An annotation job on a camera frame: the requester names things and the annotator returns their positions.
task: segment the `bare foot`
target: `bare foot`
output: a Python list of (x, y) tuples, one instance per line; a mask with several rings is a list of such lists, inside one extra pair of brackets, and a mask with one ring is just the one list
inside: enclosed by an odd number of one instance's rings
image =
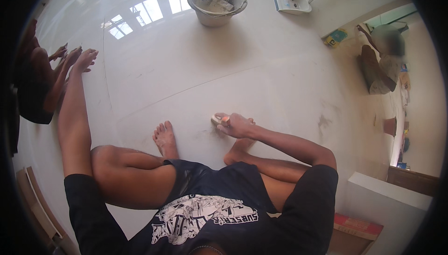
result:
[[(249, 118), (249, 120), (255, 125), (252, 118)], [(232, 149), (224, 155), (224, 163), (226, 165), (231, 165), (240, 161), (244, 162), (244, 156), (247, 155), (247, 151), (252, 145), (254, 145), (255, 141), (256, 140), (251, 140), (248, 138), (237, 139), (235, 144), (232, 146)]]
[(160, 154), (167, 159), (179, 159), (177, 153), (176, 139), (172, 132), (172, 125), (169, 121), (165, 121), (165, 126), (160, 123), (154, 135), (152, 136), (155, 144), (159, 148)]

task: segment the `cardboard box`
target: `cardboard box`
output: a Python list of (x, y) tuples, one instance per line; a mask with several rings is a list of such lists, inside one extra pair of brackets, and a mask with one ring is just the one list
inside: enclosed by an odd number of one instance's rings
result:
[(382, 225), (335, 213), (328, 255), (365, 255), (372, 247)]

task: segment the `white marble floor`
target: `white marble floor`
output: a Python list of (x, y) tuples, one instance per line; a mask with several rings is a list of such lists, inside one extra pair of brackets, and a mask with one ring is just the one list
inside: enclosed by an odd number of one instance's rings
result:
[[(273, 0), (248, 0), (221, 28), (202, 26), (184, 0), (50, 0), (38, 17), (37, 37), (49, 52), (67, 41), (69, 50), (80, 44), (99, 50), (83, 76), (92, 147), (158, 154), (152, 132), (170, 120), (181, 158), (219, 169), (233, 139), (218, 135), (209, 118), (238, 112), (335, 153), (336, 211), (353, 172), (384, 179), (390, 141), (381, 120), (387, 114), (356, 67), (362, 41), (330, 49), (309, 16), (277, 12)], [(75, 241), (56, 120), (40, 126), (22, 119), (14, 166), (33, 166), (50, 208)], [(250, 152), (291, 159), (261, 143)], [(154, 214), (108, 207), (129, 238)]]

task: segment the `gray bucket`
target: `gray bucket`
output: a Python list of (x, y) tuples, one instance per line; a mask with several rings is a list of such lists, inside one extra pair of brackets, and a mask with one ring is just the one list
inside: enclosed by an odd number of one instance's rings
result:
[(187, 0), (199, 21), (209, 27), (227, 24), (233, 15), (243, 11), (247, 0)]

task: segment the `person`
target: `person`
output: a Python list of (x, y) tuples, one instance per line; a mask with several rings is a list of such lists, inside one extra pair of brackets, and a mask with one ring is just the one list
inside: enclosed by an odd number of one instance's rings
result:
[(357, 25), (357, 28), (366, 35), (367, 40), (379, 52), (381, 58), (378, 62), (375, 51), (368, 45), (362, 46), (361, 55), (357, 57), (369, 94), (393, 92), (404, 63), (403, 37), (395, 27), (387, 24), (373, 30), (372, 36), (375, 37), (375, 41), (360, 25)]
[[(73, 65), (58, 120), (65, 192), (81, 254), (326, 253), (338, 181), (330, 150), (236, 113), (227, 127), (218, 126), (237, 138), (220, 170), (180, 160), (169, 121), (154, 130), (161, 157), (112, 145), (91, 150), (81, 73), (97, 55), (88, 49)], [(247, 150), (255, 141), (309, 166), (252, 156)], [(149, 223), (128, 241), (105, 203), (158, 212), (142, 219)]]
[[(33, 19), (18, 47), (14, 70), (18, 109), (22, 117), (38, 124), (49, 124), (63, 94), (65, 78), (70, 67), (81, 55), (78, 47), (67, 55), (67, 43), (53, 55), (40, 47), (35, 36), (37, 20)], [(53, 70), (50, 61), (61, 58)]]

